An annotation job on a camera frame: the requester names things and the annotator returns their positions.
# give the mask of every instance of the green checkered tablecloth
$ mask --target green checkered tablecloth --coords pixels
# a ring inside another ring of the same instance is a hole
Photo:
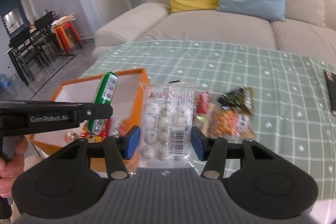
[[[319,199],[335,198],[335,126],[323,72],[336,68],[314,58],[222,42],[127,42],[102,54],[85,72],[143,67],[153,83],[195,81],[214,94],[244,85],[254,89],[251,128],[256,141],[308,172]],[[192,155],[201,170],[204,163]],[[226,175],[239,160],[226,164]]]

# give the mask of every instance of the blue gripper pad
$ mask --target blue gripper pad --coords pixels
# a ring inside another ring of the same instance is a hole
[[[140,127],[133,126],[130,131],[123,137],[123,143],[125,143],[125,155],[123,156],[124,160],[130,160],[134,152],[136,151],[139,139],[140,139]]]
[[[206,139],[207,138],[197,127],[191,129],[191,145],[193,146],[198,159],[202,161],[208,159],[204,151],[204,141]]]

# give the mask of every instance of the barcode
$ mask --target barcode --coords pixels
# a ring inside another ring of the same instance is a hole
[[[249,120],[248,117],[244,114],[239,115],[238,129],[239,131],[245,130],[247,128]]]
[[[110,75],[106,83],[103,95],[102,95],[102,98],[104,100],[109,100],[109,101],[112,100],[112,95],[113,95],[114,89],[116,88],[116,84],[117,84],[116,77],[114,75]]]
[[[182,155],[184,148],[184,128],[171,128],[170,134],[168,153],[171,155]]]
[[[92,126],[92,133],[94,135],[99,135],[99,133],[101,132],[101,129],[103,128],[104,125],[104,119],[102,120],[95,120],[93,122],[93,126]]]

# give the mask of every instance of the green packaged snack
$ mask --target green packaged snack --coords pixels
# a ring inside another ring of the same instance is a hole
[[[101,79],[93,103],[111,104],[114,90],[118,82],[118,76],[113,72],[107,72]],[[89,120],[88,131],[94,135],[99,135],[103,129],[105,120]]]

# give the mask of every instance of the sofa armrest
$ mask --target sofa armrest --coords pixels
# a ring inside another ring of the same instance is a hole
[[[117,46],[136,41],[169,14],[169,7],[160,3],[144,3],[122,14],[95,34],[96,47]]]

